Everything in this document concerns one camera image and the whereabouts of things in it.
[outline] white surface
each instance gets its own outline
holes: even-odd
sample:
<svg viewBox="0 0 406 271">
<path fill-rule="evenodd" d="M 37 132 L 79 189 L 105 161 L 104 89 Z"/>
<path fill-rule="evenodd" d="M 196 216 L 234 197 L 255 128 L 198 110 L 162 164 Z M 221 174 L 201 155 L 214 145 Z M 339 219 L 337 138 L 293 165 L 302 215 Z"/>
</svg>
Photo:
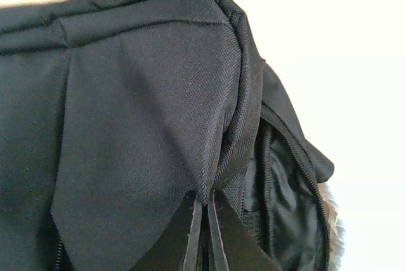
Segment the white surface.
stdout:
<svg viewBox="0 0 406 271">
<path fill-rule="evenodd" d="M 306 136 L 336 164 L 330 186 L 346 226 L 341 270 L 400 270 L 406 0 L 235 1 Z"/>
</svg>

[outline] white wall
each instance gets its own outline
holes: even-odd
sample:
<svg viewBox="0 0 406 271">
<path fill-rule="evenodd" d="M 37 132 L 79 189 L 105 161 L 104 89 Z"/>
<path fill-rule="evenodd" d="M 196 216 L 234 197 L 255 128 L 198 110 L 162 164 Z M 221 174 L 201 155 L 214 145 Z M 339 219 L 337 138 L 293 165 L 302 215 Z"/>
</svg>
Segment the white wall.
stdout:
<svg viewBox="0 0 406 271">
<path fill-rule="evenodd" d="M 347 226 L 342 270 L 399 270 L 406 249 L 406 0 L 236 2 L 306 136 L 336 164 L 331 186 Z"/>
</svg>

